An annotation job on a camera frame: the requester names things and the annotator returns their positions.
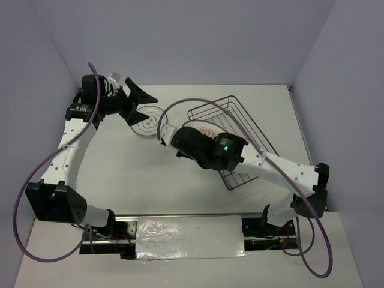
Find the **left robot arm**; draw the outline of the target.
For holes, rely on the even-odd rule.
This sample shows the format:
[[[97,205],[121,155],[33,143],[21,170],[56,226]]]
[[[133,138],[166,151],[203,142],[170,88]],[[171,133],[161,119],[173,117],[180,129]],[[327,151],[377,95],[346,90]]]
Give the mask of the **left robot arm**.
[[[149,118],[138,111],[138,106],[158,102],[130,78],[125,80],[129,93],[118,81],[116,73],[82,77],[81,89],[65,113],[59,152],[50,159],[41,179],[26,186],[26,196],[38,220],[91,226],[104,239],[117,234],[114,212],[88,204],[76,191],[76,184],[86,150],[103,119],[118,114],[134,126]]]

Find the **white plate green rim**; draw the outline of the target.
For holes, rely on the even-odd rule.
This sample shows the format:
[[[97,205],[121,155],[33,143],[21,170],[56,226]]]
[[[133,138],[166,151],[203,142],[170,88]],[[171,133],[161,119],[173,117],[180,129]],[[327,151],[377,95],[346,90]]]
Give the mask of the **white plate green rim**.
[[[143,106],[138,108],[137,111],[149,118],[133,125],[131,127],[132,131],[141,137],[155,137],[157,135],[157,125],[164,110],[158,106]]]

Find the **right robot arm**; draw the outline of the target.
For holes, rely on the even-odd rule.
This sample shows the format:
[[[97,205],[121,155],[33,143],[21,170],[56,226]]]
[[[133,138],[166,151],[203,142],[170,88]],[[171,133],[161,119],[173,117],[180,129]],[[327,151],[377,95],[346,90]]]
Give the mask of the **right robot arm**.
[[[192,159],[203,169],[245,173],[289,190],[285,198],[263,210],[261,228],[268,235],[298,216],[323,217],[328,196],[326,164],[299,164],[255,148],[234,134],[211,138],[192,127],[178,129],[167,144],[177,156]]]

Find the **silver tape patch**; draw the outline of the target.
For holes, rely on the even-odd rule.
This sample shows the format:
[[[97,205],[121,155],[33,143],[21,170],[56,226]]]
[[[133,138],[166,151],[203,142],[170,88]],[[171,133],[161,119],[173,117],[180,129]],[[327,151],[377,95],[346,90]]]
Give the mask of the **silver tape patch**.
[[[245,256],[242,219],[233,216],[139,218],[136,259],[220,259]]]

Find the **metal mounting rail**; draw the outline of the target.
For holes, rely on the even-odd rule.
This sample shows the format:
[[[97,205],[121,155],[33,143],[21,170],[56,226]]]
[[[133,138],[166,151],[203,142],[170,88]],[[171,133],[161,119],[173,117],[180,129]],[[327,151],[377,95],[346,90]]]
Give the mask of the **metal mounting rail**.
[[[296,230],[293,221],[283,227],[263,224],[260,217],[242,216],[242,234],[246,252],[292,250],[296,244]],[[137,220],[123,220],[116,222],[117,230],[110,236],[92,232],[92,240],[86,239],[80,247],[79,254],[115,254],[121,259],[134,260],[137,258],[136,236],[138,232]]]

